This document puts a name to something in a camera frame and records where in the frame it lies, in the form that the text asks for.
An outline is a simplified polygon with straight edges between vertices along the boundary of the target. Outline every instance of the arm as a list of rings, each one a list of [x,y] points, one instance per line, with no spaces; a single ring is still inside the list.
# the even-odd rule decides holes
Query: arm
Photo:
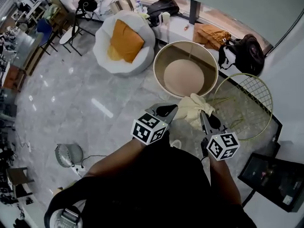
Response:
[[[209,154],[211,187],[222,200],[242,205],[241,196],[225,161],[217,161]]]
[[[145,145],[132,139],[124,146],[95,163],[84,177],[115,174],[130,165],[142,152]]]

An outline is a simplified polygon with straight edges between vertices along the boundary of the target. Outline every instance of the black bag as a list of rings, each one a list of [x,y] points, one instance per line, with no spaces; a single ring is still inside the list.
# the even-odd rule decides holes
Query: black bag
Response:
[[[222,45],[219,48],[219,61],[218,65],[220,68],[222,64],[227,59],[227,64],[229,63],[228,58],[226,57],[224,48],[228,48],[234,55],[236,55],[235,63],[230,64],[228,68],[232,65],[235,65],[239,71],[242,73],[248,73],[252,75],[259,75],[264,67],[264,54],[260,44],[252,34],[247,34],[243,39],[230,40],[234,45],[230,45],[229,42],[226,45]]]
[[[179,6],[174,0],[158,0],[157,2],[151,4],[147,9],[148,15],[150,17],[148,20],[151,22],[150,26],[158,26],[160,24],[159,15],[162,12],[168,12],[170,15],[177,14],[180,11]]]
[[[91,20],[92,18],[88,19],[86,18],[86,11],[94,12],[94,10],[97,8],[97,2],[95,0],[79,0],[78,2],[78,8],[75,12],[76,17],[85,17],[86,20]]]

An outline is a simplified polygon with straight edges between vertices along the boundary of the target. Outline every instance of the gray floor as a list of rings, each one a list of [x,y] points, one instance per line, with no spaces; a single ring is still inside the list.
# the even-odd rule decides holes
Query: gray floor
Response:
[[[100,27],[94,22],[84,24],[91,32]],[[16,166],[28,166],[29,175],[35,180],[30,187],[44,208],[49,205],[53,190],[80,178],[72,169],[57,163],[54,150],[58,143],[78,143],[85,157],[108,155],[131,139],[133,120],[141,110],[159,102],[178,103],[158,86],[152,66],[130,78],[108,73],[94,57],[94,41],[95,38],[87,33],[77,36],[73,45],[82,57],[74,51],[70,54],[60,45],[56,45],[58,53],[49,48],[51,56],[44,54],[16,100],[17,133],[21,142],[30,145],[30,148],[21,148],[17,144],[19,159]],[[92,99],[112,112],[113,117],[99,110]],[[277,125],[272,122],[265,133],[253,141],[243,142],[236,156],[227,160],[242,199],[251,189],[237,176],[251,152],[270,142],[276,129]],[[184,150],[201,157],[202,131],[192,129],[182,120],[174,122],[170,131],[171,140],[180,139]],[[84,165],[89,168],[99,159],[92,157]],[[209,176],[208,159],[203,165]]]

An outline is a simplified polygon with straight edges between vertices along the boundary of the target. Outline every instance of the orange cushion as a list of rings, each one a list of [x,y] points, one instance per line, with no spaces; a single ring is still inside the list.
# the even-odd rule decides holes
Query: orange cushion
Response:
[[[132,63],[144,41],[126,23],[118,19],[110,43],[126,62]]]

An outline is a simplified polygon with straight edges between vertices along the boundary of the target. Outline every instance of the wire basket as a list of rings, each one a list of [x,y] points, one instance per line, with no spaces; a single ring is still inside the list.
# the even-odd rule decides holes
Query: wire basket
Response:
[[[247,78],[233,85],[229,80],[235,76]],[[266,84],[245,73],[226,78],[216,89],[212,105],[240,141],[259,136],[268,127],[273,114],[272,96]]]
[[[75,143],[58,144],[55,155],[58,163],[65,168],[74,167],[75,164],[81,163],[84,157],[82,149]]]

